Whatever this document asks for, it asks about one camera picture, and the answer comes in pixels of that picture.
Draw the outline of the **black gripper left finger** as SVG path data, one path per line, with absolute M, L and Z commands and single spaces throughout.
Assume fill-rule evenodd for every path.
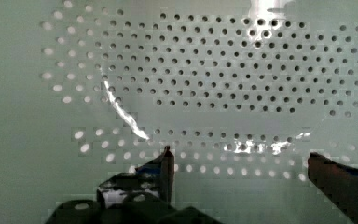
M 132 173 L 119 173 L 101 183 L 96 190 L 102 208 L 123 204 L 132 193 L 149 193 L 163 202 L 172 199 L 174 155 L 170 146 L 152 161 L 135 168 Z

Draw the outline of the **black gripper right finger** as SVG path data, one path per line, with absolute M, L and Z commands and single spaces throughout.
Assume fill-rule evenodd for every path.
M 358 168 L 332 161 L 316 152 L 310 153 L 307 163 L 308 179 L 358 224 Z

